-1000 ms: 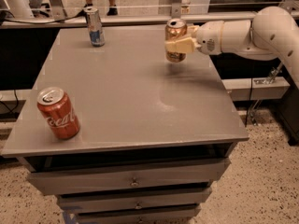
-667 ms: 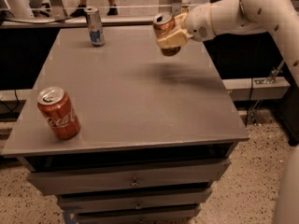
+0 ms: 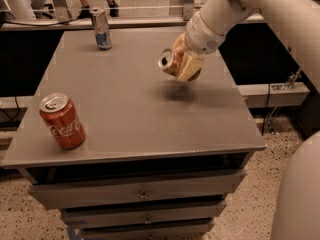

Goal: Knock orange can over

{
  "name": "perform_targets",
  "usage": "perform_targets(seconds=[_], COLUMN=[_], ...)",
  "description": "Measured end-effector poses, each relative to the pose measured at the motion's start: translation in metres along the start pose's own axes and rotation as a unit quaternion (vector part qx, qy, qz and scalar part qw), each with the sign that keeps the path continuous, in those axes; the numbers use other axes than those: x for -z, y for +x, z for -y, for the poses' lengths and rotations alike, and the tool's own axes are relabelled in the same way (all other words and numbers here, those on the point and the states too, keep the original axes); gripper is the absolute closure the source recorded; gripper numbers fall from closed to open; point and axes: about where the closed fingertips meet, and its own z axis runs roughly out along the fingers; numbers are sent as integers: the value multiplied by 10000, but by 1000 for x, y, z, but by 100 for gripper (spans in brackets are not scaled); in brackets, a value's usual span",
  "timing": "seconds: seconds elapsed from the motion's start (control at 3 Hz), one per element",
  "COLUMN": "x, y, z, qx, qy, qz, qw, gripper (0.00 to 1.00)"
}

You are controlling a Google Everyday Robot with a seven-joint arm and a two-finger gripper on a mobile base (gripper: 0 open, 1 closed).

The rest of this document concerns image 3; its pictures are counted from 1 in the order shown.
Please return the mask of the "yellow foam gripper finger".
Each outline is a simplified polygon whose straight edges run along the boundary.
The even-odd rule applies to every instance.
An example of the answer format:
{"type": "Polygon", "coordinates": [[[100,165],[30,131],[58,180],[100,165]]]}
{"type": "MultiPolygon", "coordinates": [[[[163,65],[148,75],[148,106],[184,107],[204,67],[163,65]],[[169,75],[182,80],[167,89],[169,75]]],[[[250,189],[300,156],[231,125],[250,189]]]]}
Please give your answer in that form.
{"type": "Polygon", "coordinates": [[[204,63],[204,55],[196,52],[185,52],[182,57],[177,80],[186,82],[195,80],[204,63]]]}
{"type": "Polygon", "coordinates": [[[174,67],[179,68],[181,66],[185,50],[185,34],[180,34],[172,46],[172,51],[174,53],[174,67]]]}

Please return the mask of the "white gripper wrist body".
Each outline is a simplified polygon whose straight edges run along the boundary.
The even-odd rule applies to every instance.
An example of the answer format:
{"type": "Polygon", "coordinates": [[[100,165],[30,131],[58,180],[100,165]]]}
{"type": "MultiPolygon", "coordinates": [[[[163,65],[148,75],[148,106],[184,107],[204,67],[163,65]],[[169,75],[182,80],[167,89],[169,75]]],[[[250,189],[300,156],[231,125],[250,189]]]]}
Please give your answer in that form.
{"type": "Polygon", "coordinates": [[[215,52],[224,42],[223,35],[216,34],[206,26],[200,13],[196,12],[186,25],[185,43],[189,50],[200,54],[215,52]]]}

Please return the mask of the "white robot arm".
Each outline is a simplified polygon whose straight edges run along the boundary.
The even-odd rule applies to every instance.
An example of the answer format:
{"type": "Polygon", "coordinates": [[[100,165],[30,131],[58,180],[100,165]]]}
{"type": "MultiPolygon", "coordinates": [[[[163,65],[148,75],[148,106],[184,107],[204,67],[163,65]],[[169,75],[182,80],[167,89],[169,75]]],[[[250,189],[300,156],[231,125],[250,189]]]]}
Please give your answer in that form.
{"type": "MultiPolygon", "coordinates": [[[[190,63],[214,52],[229,30],[259,13],[285,53],[314,87],[320,83],[320,7],[312,0],[207,0],[173,45],[177,78],[199,70],[190,63]]],[[[280,185],[270,240],[320,240],[320,132],[292,155],[280,185]]]]}

